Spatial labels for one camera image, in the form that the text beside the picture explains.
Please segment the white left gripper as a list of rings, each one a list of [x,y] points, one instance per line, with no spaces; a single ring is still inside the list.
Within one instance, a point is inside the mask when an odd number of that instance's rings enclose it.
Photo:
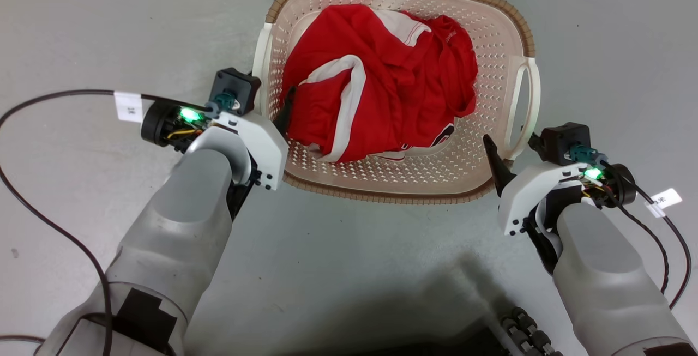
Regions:
[[[289,88],[273,122],[257,113],[238,117],[223,112],[210,125],[219,140],[216,150],[228,158],[236,185],[251,179],[253,164],[261,173],[262,187],[277,190],[281,185],[288,153],[284,138],[287,138],[296,92],[297,86]]]

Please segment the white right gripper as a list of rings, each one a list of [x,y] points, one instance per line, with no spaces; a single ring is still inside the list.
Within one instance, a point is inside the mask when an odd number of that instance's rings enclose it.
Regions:
[[[500,157],[498,147],[489,134],[482,137],[484,149],[495,185],[500,198],[497,221],[505,235],[517,233],[528,217],[530,211],[562,180],[578,179],[588,167],[587,163],[555,165],[541,162],[526,167],[521,174],[515,175]],[[546,161],[544,141],[536,133],[528,139],[528,146],[536,152],[541,161]]]

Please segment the white laundry basket brown rim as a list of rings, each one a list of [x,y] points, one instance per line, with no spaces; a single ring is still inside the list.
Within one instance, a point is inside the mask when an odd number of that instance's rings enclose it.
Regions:
[[[445,143],[408,150],[402,161],[320,162],[290,142],[284,182],[323,195],[389,204],[461,204],[493,190],[482,137],[489,135],[504,164],[511,166],[527,148],[541,102],[533,33],[521,13],[506,0],[274,0],[252,66],[262,82],[256,112],[277,117],[287,58],[314,18],[333,5],[407,11],[423,19],[447,15],[458,21],[471,36],[478,61],[476,109],[456,120]]]

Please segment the red and white garment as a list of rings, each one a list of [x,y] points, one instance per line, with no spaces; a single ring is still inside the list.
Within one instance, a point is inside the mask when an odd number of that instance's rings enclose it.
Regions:
[[[324,162],[403,158],[443,143],[476,110],[477,78],[471,36],[450,16],[334,5],[282,71],[287,137]]]

